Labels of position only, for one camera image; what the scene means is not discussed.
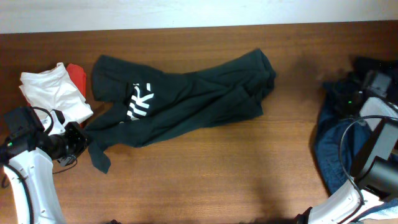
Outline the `dark green Nike t-shirt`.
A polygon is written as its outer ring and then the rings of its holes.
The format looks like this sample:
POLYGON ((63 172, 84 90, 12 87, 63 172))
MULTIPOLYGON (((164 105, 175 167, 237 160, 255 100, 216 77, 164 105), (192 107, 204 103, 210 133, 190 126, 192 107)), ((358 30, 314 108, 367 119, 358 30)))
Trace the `dark green Nike t-shirt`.
POLYGON ((253 50, 222 65, 190 73, 166 73, 147 65, 101 56, 93 67, 96 101, 111 108, 85 129, 92 164, 107 172, 107 148, 144 147, 200 128, 253 119, 274 89, 276 73, 253 50))

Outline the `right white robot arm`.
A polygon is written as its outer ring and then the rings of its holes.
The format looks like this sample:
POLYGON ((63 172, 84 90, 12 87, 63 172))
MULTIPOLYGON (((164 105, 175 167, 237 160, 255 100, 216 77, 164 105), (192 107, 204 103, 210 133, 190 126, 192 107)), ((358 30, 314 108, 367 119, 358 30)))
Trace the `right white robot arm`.
POLYGON ((313 142, 330 197, 296 223, 356 223, 397 210, 397 71, 369 71, 323 85, 313 142))

